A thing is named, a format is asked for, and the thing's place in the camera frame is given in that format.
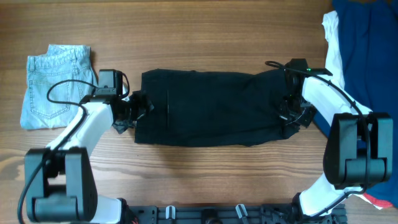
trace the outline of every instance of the jeans pocket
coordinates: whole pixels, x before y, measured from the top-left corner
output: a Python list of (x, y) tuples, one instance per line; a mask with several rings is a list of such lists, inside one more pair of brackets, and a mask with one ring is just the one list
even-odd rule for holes
[[(47, 100), (47, 92), (55, 83), (49, 80), (29, 80), (30, 111), (46, 119), (52, 119), (62, 113), (69, 111), (70, 105), (52, 103)], [(70, 101), (69, 83), (56, 86), (50, 93), (49, 98), (55, 101)]]

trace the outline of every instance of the table surface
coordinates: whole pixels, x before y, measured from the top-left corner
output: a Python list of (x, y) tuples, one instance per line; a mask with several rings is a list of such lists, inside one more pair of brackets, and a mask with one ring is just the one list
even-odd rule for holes
[[(330, 1), (152, 1), (0, 5), (0, 223), (16, 223), (25, 153), (62, 129), (23, 130), (26, 60), (48, 44), (91, 46), (95, 71), (115, 68), (139, 90), (155, 68), (259, 73), (265, 60), (325, 64)], [(99, 194), (130, 205), (287, 203), (322, 173), (326, 138), (311, 125), (260, 146), (185, 148), (134, 143), (107, 131), (90, 160)], [(346, 202), (349, 223), (398, 223), (396, 209)]]

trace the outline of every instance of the blue denim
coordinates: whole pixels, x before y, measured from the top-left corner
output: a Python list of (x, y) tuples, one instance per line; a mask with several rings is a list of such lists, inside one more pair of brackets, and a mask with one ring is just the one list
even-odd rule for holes
[[(90, 47), (84, 45), (49, 45), (46, 54), (28, 56), (27, 90), (22, 106), (21, 126), (24, 129), (64, 127), (75, 117), (77, 106), (51, 103), (47, 92), (57, 82), (77, 79), (97, 85), (90, 63)], [(92, 87), (66, 82), (55, 87), (50, 99), (80, 102)]]

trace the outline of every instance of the folded black cloth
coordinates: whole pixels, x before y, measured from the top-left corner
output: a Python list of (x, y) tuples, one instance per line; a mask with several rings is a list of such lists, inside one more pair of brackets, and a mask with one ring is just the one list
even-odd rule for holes
[(151, 70), (141, 91), (154, 109), (136, 123), (136, 143), (169, 146), (253, 146), (287, 139), (278, 110), (288, 94), (284, 71), (233, 72)]

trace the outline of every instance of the white cloth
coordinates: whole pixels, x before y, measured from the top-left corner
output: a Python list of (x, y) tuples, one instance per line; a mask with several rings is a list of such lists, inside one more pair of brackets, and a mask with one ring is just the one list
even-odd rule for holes
[(325, 39), (329, 43), (328, 54), (326, 55), (327, 68), (342, 89), (344, 89), (343, 63), (341, 61), (340, 49), (338, 45), (338, 16), (337, 12), (329, 12), (323, 15), (323, 28), (325, 29)]

